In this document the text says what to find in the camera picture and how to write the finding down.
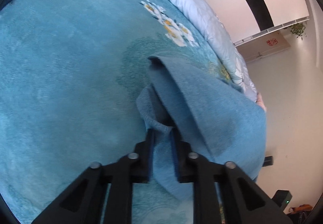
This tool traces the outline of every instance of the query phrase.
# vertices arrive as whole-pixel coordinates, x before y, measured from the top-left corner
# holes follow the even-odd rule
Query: hanging plant
[[[290,26],[290,32],[293,35],[297,35],[296,38],[303,36],[306,26],[303,23],[298,23]]]

